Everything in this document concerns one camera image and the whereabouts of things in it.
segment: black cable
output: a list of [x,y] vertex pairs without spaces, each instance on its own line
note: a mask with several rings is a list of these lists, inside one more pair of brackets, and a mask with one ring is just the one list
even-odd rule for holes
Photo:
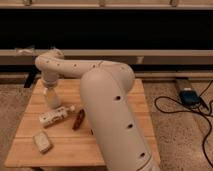
[[209,87],[212,85],[212,83],[213,83],[213,80],[210,81],[210,83],[208,84],[208,86],[202,91],[202,93],[200,93],[199,97],[201,97],[209,89]]
[[[213,83],[213,80],[208,84],[208,86],[201,92],[201,94],[199,95],[199,97],[201,97],[208,89],[209,87],[212,85]],[[171,100],[175,103],[177,103],[178,105],[180,105],[181,107],[185,108],[185,110],[176,110],[176,111],[164,111],[162,110],[159,106],[158,106],[158,101],[161,100],[161,99],[168,99],[168,100]],[[189,106],[185,106],[183,105],[181,102],[179,102],[178,100],[175,100],[171,97],[168,97],[168,96],[159,96],[157,97],[155,100],[154,100],[154,105],[155,107],[157,108],[157,110],[159,110],[160,112],[162,113],[165,113],[165,114],[175,114],[175,113],[182,113],[182,112],[190,112],[190,113],[193,113],[193,114],[196,114],[196,115],[199,115],[201,117],[203,117],[207,123],[208,123],[208,126],[209,126],[209,129],[208,129],[208,132],[206,133],[206,135],[204,136],[203,140],[202,140],[202,151],[203,151],[203,154],[207,160],[207,162],[209,163],[209,165],[213,168],[213,162],[211,162],[211,160],[209,159],[208,155],[207,155],[207,152],[206,152],[206,148],[205,148],[205,144],[206,144],[206,141],[208,139],[208,137],[210,136],[210,134],[212,133],[212,124],[211,124],[211,121],[209,120],[208,117],[213,117],[212,115],[212,105],[213,105],[213,100],[211,100],[209,102],[209,112],[208,113],[204,113],[203,111],[201,111],[200,109],[200,106],[201,104],[198,104],[198,106],[194,106],[194,107],[189,107]]]

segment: wooden object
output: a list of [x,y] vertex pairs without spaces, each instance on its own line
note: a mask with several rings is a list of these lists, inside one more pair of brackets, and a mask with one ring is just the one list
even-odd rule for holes
[[72,129],[73,129],[74,131],[76,131],[76,130],[78,130],[78,129],[80,128],[81,124],[82,124],[83,121],[84,121],[84,118],[85,118],[85,112],[84,112],[84,110],[82,109],[82,110],[79,111],[79,113],[78,113],[78,115],[77,115],[77,117],[76,117],[76,119],[75,119],[75,122],[74,122],[74,124],[73,124]]
[[[71,106],[74,104],[77,113],[83,108],[79,95],[79,85],[80,81],[77,79],[60,80],[55,89],[62,100],[62,105]],[[38,117],[41,113],[49,111],[45,104],[43,90],[44,87],[41,80],[38,80],[13,140],[5,165],[7,167],[105,165],[86,118],[78,131],[72,130],[76,114],[70,115],[64,121],[47,129],[42,127]],[[134,87],[128,94],[128,98],[154,158],[160,163],[158,147],[141,80],[135,80]],[[45,131],[54,144],[54,148],[45,155],[39,153],[32,138],[40,131]]]
[[33,136],[33,140],[38,147],[40,153],[44,154],[49,151],[53,145],[45,132],[39,132]]

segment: speckled floor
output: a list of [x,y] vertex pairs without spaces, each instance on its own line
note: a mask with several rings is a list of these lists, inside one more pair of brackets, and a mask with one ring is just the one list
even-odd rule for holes
[[[33,87],[24,89],[19,81],[9,81],[0,77],[0,171],[30,171],[31,169],[9,169],[3,163],[15,135]],[[195,82],[192,85],[201,92],[208,82]],[[201,140],[207,130],[206,122],[199,116],[189,113],[166,115],[158,112],[153,101],[160,95],[177,97],[172,82],[144,82],[147,103],[153,120],[154,130],[161,156],[162,171],[210,171],[213,170],[202,155]],[[204,95],[205,100],[213,98],[213,86]],[[177,106],[162,101],[165,110]],[[213,161],[213,136],[207,144],[208,154]],[[65,171],[65,169],[46,169],[48,171]],[[93,169],[66,169],[70,171],[92,171]]]

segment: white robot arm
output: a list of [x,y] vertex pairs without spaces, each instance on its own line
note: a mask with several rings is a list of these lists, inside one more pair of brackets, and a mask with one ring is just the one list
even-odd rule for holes
[[110,61],[64,60],[57,49],[36,58],[46,87],[58,75],[81,78],[80,95],[109,171],[160,171],[128,103],[132,69]]

